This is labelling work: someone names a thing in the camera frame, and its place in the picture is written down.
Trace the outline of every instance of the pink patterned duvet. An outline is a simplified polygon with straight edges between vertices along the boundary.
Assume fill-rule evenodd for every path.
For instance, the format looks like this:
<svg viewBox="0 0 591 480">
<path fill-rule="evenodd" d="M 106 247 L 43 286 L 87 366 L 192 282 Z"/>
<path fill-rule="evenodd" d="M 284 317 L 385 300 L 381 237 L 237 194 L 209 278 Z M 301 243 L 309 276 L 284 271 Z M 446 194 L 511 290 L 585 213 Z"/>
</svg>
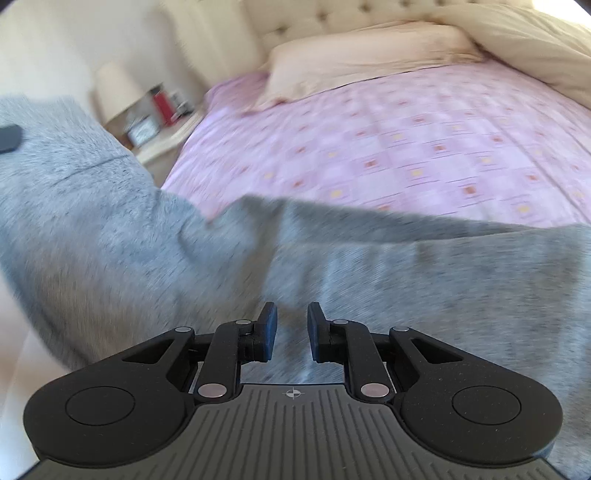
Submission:
<svg viewBox="0 0 591 480">
<path fill-rule="evenodd" d="M 242 113 L 264 84 L 253 73 L 208 93 L 164 185 L 208 218 L 255 194 L 543 227 L 591 219 L 591 112 L 496 61 Z"/>
</svg>

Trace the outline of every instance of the gray fuzzy blanket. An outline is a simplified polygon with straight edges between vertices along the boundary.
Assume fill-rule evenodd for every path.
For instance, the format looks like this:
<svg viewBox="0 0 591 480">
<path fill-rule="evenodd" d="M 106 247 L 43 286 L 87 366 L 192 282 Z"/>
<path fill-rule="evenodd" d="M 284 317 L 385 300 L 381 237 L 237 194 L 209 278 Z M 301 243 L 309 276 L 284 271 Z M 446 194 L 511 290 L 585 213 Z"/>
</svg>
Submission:
<svg viewBox="0 0 591 480">
<path fill-rule="evenodd" d="M 591 231 L 529 229 L 245 198 L 206 222 L 156 189 L 72 102 L 0 99 L 25 140 L 0 156 L 0 262 L 34 327 L 70 367 L 165 330 L 278 304 L 274 359 L 248 381 L 322 382 L 306 306 L 386 333 L 410 325 L 535 378 L 564 427 L 551 463 L 591 475 Z"/>
</svg>

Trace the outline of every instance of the red canister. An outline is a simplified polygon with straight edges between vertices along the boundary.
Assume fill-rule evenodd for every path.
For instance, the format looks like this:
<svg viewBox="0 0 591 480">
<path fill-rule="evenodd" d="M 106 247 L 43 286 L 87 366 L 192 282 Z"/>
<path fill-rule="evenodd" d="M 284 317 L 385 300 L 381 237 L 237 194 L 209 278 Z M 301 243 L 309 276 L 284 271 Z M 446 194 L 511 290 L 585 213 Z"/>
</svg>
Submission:
<svg viewBox="0 0 591 480">
<path fill-rule="evenodd" d="M 162 85 L 158 85 L 150 90 L 150 94 L 154 100 L 154 104 L 158 108 L 160 115 L 162 116 L 162 120 L 164 121 L 164 125 L 167 127 L 173 126 L 176 121 L 175 111 L 168 100 L 168 96 L 163 89 Z"/>
</svg>

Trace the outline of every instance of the pillowcase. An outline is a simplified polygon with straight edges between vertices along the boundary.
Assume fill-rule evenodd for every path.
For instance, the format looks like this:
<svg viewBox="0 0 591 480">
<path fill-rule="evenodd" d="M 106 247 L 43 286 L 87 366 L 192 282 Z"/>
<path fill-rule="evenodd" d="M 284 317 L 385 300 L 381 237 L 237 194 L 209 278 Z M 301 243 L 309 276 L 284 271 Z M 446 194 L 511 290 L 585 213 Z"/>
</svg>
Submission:
<svg viewBox="0 0 591 480">
<path fill-rule="evenodd" d="M 301 38 L 272 50 L 269 82 L 252 109 L 395 73 L 482 60 L 462 30 L 427 22 Z"/>
</svg>

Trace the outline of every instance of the lamp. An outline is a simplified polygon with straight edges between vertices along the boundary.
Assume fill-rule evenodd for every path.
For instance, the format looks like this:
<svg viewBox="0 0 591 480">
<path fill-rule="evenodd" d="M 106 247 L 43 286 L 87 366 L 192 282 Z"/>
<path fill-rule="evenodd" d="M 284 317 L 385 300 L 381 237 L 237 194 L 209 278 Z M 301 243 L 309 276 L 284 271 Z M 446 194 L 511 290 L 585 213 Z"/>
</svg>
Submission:
<svg viewBox="0 0 591 480">
<path fill-rule="evenodd" d="M 118 63 L 103 65 L 95 74 L 96 97 L 105 125 L 138 103 L 145 92 Z"/>
</svg>

